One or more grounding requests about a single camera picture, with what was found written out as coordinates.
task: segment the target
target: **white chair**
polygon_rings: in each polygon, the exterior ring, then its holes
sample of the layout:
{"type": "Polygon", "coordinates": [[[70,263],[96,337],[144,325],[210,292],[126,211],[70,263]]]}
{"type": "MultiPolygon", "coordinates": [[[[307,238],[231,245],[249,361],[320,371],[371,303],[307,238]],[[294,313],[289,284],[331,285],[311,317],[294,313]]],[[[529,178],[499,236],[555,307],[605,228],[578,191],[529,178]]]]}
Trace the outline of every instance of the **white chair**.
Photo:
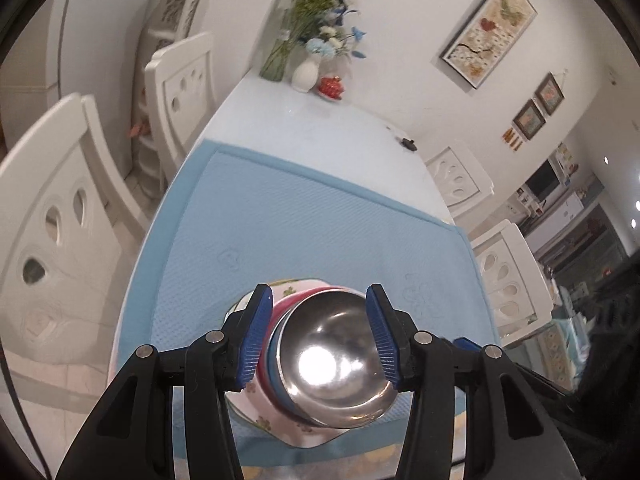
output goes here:
{"type": "Polygon", "coordinates": [[[553,301],[518,227],[508,220],[471,242],[503,346],[551,321],[553,301]]]}
{"type": "Polygon", "coordinates": [[[436,155],[423,160],[453,218],[494,194],[494,183],[466,144],[452,140],[429,148],[436,155]]]}
{"type": "Polygon", "coordinates": [[[215,111],[212,47],[203,32],[158,50],[145,68],[149,125],[169,182],[215,111]]]}
{"type": "Polygon", "coordinates": [[[60,100],[0,165],[0,333],[19,356],[108,363],[132,261],[96,185],[140,237],[148,220],[117,173],[92,96],[60,100]]]}

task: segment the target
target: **painting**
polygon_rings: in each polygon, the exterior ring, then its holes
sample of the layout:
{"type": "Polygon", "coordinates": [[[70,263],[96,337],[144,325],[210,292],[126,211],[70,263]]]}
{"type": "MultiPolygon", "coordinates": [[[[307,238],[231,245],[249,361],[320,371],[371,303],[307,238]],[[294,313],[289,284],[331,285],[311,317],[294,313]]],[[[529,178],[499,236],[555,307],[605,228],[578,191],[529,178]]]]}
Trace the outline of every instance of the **painting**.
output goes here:
{"type": "Polygon", "coordinates": [[[528,0],[485,0],[442,59],[478,88],[536,14],[528,0]]]}
{"type": "Polygon", "coordinates": [[[539,99],[545,112],[549,115],[555,112],[556,108],[558,108],[564,100],[556,78],[551,72],[546,75],[545,80],[538,87],[538,90],[536,90],[536,97],[539,99]]]}
{"type": "Polygon", "coordinates": [[[516,123],[522,134],[531,140],[539,132],[540,128],[545,125],[546,121],[533,99],[529,99],[513,122],[516,123]]]}

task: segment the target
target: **blue placemat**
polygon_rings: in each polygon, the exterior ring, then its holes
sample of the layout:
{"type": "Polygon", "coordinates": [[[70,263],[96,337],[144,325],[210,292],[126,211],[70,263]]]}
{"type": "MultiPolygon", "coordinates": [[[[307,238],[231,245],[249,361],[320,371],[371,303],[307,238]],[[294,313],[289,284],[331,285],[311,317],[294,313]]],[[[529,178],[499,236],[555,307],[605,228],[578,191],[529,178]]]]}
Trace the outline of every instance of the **blue placemat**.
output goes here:
{"type": "MultiPolygon", "coordinates": [[[[420,329],[481,345],[499,341],[459,228],[326,174],[204,141],[172,183],[136,266],[118,365],[140,344],[163,351],[220,328],[256,283],[307,276],[363,292],[381,283],[420,329]]],[[[460,412],[463,399],[457,401],[460,412]]],[[[373,424],[313,449],[289,447],[240,420],[232,424],[243,465],[290,465],[399,442],[409,407],[410,395],[402,394],[373,424]]]]}

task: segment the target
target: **dining table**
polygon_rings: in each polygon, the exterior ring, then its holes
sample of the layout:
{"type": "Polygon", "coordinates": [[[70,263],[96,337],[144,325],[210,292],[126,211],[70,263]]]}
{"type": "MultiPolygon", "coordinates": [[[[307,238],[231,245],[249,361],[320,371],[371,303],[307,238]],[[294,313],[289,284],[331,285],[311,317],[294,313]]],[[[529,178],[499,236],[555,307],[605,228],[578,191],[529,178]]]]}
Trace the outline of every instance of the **dining table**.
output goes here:
{"type": "MultiPolygon", "coordinates": [[[[256,283],[287,278],[361,291],[382,283],[419,329],[499,344],[466,235],[403,137],[346,101],[249,72],[206,124],[159,205],[124,299],[110,378],[137,346],[188,346],[219,329],[256,283]]],[[[313,449],[291,448],[232,418],[245,478],[393,476],[410,403],[401,394],[372,428],[313,449]]],[[[463,456],[460,395],[456,413],[454,455],[463,456]]]]}

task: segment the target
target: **green butterfly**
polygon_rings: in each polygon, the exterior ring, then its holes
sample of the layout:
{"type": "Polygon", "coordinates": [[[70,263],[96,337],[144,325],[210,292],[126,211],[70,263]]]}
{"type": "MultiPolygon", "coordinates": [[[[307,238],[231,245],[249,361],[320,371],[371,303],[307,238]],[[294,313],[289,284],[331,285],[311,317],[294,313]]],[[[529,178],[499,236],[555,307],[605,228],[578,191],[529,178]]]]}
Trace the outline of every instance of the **green butterfly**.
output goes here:
{"type": "Polygon", "coordinates": [[[500,0],[500,15],[507,20],[513,27],[516,27],[524,19],[524,14],[519,10],[511,10],[507,0],[500,0]]]}

